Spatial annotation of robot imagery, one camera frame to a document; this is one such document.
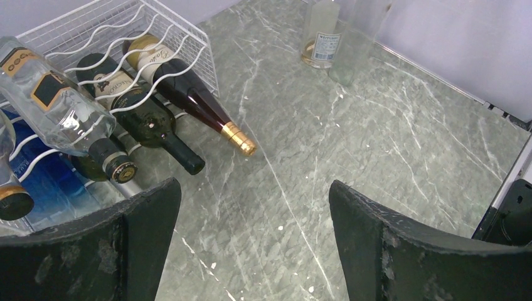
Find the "black plastic piece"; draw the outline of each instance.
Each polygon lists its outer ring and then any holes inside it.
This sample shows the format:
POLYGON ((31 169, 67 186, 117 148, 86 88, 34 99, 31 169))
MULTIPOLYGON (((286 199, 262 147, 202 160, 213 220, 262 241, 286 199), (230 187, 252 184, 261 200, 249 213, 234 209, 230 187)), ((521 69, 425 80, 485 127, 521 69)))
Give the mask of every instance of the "black plastic piece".
POLYGON ((532 241, 532 184, 515 180, 506 193, 501 207, 490 207, 477 227, 473 238, 502 245, 523 246, 532 241))
POLYGON ((436 230, 339 181, 329 203, 350 300, 530 300, 531 248, 436 230))
POLYGON ((69 223, 0 238, 0 300, 154 300, 180 203, 169 179, 69 223))

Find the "empty bottle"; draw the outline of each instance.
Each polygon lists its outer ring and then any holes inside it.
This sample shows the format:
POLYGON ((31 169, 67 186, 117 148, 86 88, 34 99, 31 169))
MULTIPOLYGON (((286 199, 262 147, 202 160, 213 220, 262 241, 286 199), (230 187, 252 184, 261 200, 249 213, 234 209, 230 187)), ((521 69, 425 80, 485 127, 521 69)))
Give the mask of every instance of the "empty bottle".
POLYGON ((46 145, 91 156, 117 182, 134 177, 136 165, 109 140, 114 117, 15 37, 0 38, 0 92, 46 145))

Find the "bottle neck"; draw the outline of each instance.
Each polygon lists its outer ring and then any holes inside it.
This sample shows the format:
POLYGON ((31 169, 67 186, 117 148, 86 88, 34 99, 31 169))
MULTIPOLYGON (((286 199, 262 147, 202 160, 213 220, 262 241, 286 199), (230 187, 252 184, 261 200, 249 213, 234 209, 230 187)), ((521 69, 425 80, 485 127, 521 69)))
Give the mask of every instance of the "bottle neck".
POLYGON ((161 147, 192 175, 199 173, 205 167, 205 161, 175 134, 162 137, 161 147))
POLYGON ((113 186, 127 199, 142 192, 142 188, 135 180, 130 180, 127 183, 119 184, 115 181, 110 181, 113 186))

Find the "white label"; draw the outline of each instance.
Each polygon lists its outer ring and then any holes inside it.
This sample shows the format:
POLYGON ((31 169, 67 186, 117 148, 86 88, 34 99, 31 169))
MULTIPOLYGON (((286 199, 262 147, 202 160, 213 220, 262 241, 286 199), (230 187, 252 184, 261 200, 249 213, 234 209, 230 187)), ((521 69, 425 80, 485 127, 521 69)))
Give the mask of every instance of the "white label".
MULTIPOLYGON (((144 49, 153 47, 154 45, 155 44, 147 45, 146 47, 144 47, 144 49)), ((159 45, 155 49, 150 51, 141 52, 139 55, 139 64, 137 66, 138 70, 140 70, 146 64, 166 60, 171 55, 173 55, 174 52, 175 51, 170 50, 170 48, 164 45, 159 45)), ((142 78, 145 79, 145 81, 147 81, 148 83, 153 83, 153 75, 155 74, 155 71, 157 71, 157 68, 159 68, 159 66, 161 66, 161 64, 153 64, 146 67, 146 69, 141 72, 142 78)))
POLYGON ((342 34, 316 34, 316 43, 314 44, 314 51, 312 52, 312 59, 318 61, 332 61, 340 36, 342 34))
MULTIPOLYGON (((94 80, 100 80, 106 76, 107 74, 98 74, 94 77, 94 80)), ((101 83, 95 83, 94 94, 96 95, 96 97, 100 97, 103 95, 117 94, 117 93, 124 91, 127 87, 131 85, 132 82, 133 82, 133 79, 129 77, 129 75, 127 75, 123 71, 117 71, 117 73, 115 73, 115 75, 113 75, 108 80, 101 82, 101 83)), ((107 110, 111 110, 113 101, 114 101, 114 98, 103 98, 99 102, 107 110)))

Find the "blue bottle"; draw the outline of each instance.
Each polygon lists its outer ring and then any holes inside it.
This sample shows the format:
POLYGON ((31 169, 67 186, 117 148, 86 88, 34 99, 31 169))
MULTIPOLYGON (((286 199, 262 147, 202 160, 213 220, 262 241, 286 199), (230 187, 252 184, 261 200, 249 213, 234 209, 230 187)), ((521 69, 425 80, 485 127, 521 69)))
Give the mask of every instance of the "blue bottle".
MULTIPOLYGON (((13 119, 17 115, 5 112, 13 119)), ((34 134, 23 121, 13 124, 17 145, 34 134)), ((21 177, 31 161, 50 148, 39 138, 25 144, 20 153, 10 162, 17 177, 21 177)), ((100 203, 85 189, 83 183, 63 162, 59 153, 42 158, 34 166, 22 186, 35 201, 35 206, 26 215, 35 231, 79 218, 101 208, 100 203)))

